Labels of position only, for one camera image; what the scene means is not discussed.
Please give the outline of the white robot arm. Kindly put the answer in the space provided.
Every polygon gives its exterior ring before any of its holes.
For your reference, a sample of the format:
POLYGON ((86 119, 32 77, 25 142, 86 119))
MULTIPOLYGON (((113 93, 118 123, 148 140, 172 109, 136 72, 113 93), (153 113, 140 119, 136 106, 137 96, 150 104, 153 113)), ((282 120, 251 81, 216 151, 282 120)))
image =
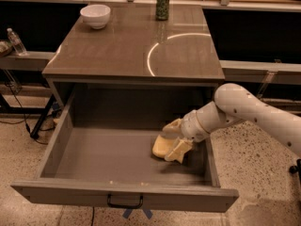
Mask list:
POLYGON ((165 160, 181 163, 194 142, 201 142, 212 132, 241 121, 255 123, 292 152, 301 155, 300 117, 267 105, 242 86, 228 83, 215 91, 211 102, 163 128, 165 133, 177 135, 165 160))

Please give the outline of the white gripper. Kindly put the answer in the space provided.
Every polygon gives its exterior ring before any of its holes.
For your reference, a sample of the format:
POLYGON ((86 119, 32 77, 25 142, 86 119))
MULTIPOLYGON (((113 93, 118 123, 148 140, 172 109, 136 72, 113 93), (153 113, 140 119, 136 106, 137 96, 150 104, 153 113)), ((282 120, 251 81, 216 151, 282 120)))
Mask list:
POLYGON ((185 137, 177 137, 164 157, 168 162, 178 161, 179 163, 182 163, 185 154, 193 148, 193 141, 201 142, 210 135, 201 125, 196 110, 192 110, 182 119, 176 119, 167 124, 163 127, 163 131, 168 134, 182 133, 185 137))

